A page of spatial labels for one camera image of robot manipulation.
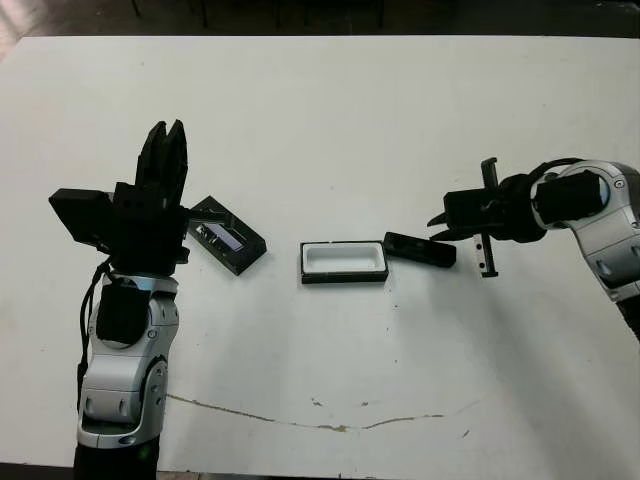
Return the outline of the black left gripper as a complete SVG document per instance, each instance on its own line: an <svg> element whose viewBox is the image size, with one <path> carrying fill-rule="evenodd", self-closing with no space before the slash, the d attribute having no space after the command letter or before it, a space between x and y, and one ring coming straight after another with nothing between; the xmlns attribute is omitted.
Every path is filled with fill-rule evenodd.
<svg viewBox="0 0 640 480"><path fill-rule="evenodd" d="M108 247L114 270L171 276L178 265L188 262L190 250L183 241L192 222L226 222L223 211L203 212L181 205L187 172L183 122L176 119L167 134L166 122L159 121L138 156L134 185L118 182L115 187Z"/></svg>

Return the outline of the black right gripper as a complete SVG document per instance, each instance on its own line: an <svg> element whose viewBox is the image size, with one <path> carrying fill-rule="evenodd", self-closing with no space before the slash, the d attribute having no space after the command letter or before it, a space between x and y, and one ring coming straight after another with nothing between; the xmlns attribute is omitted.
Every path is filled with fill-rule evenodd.
<svg viewBox="0 0 640 480"><path fill-rule="evenodd" d="M483 278L498 276L491 239L529 243L540 240L543 229L537 224L531 205L531 188L535 178L530 174L516 174L498 182L496 158L481 162L484 191L490 198L481 202L483 223L473 235L478 266ZM436 215L427 222L428 227L447 225L447 213ZM455 242L457 232L445 230L430 237L437 242Z"/></svg>

